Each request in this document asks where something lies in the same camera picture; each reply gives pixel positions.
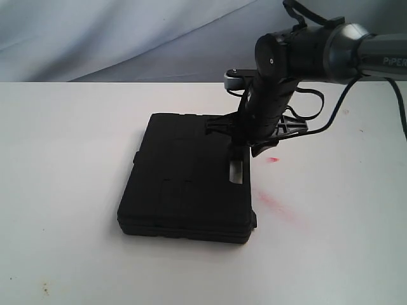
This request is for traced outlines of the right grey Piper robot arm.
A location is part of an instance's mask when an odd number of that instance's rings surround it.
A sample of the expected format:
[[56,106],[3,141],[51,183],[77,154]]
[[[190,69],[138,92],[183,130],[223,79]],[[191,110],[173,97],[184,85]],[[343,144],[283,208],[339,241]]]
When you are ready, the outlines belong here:
[[265,34],[255,45],[256,68],[231,72],[226,90],[240,96],[237,111],[208,120],[207,133],[230,136],[253,156],[281,140],[310,135],[307,118],[286,116],[302,81],[340,83],[350,89],[365,77],[383,78],[394,88],[401,121],[404,101],[397,81],[406,79],[406,36],[375,35],[358,24],[297,25]]

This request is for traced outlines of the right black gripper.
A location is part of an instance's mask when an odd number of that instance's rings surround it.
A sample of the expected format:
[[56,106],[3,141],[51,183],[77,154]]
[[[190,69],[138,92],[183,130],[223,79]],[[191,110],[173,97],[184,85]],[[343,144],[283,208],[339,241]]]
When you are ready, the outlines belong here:
[[299,82],[293,78],[280,81],[253,78],[237,111],[207,120],[207,134],[231,137],[233,143],[228,145],[230,166],[244,162],[244,146],[251,147],[251,156],[255,158],[276,147],[282,137],[308,130],[303,119],[283,116]]

